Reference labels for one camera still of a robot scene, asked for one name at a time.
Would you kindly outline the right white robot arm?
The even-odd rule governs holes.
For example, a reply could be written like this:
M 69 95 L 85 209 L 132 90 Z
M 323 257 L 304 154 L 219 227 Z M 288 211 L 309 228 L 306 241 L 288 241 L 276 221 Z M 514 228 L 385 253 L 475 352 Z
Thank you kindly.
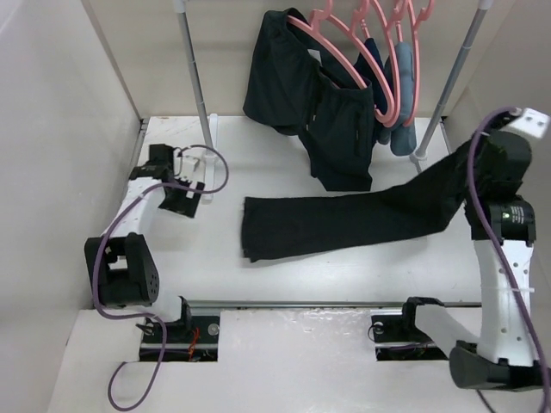
M 438 299 L 422 297 L 403 304 L 398 328 L 410 339 L 429 338 L 448 358 L 461 389 L 541 389 L 549 400 L 550 368 L 529 312 L 535 213 L 517 195 L 531 158 L 530 143 L 519 133 L 471 140 L 466 215 L 480 267 L 480 334 L 470 334 Z

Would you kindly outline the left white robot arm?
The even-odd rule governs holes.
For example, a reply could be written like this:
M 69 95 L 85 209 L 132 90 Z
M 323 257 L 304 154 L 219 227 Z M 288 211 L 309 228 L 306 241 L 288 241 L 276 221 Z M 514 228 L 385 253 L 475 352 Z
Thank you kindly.
M 84 245 L 89 276 L 98 268 L 96 289 L 102 309 L 124 309 L 147 312 L 163 320 L 163 331 L 173 341 L 180 342 L 192 333 L 192 319 L 187 300 L 164 292 L 145 235 L 157 210 L 165 210 L 192 219 L 201 196 L 176 188 L 155 188 L 161 182 L 177 183 L 203 190 L 205 184 L 181 180 L 175 173 L 175 155 L 179 148 L 165 144 L 152 145 L 149 158 L 135 167 L 130 175 L 127 192 L 119 211 L 122 213 L 134 200 L 139 204 L 122 219 L 115 219 L 115 228 L 107 236 L 102 258 L 96 263 L 97 251 L 104 236 L 90 237 Z

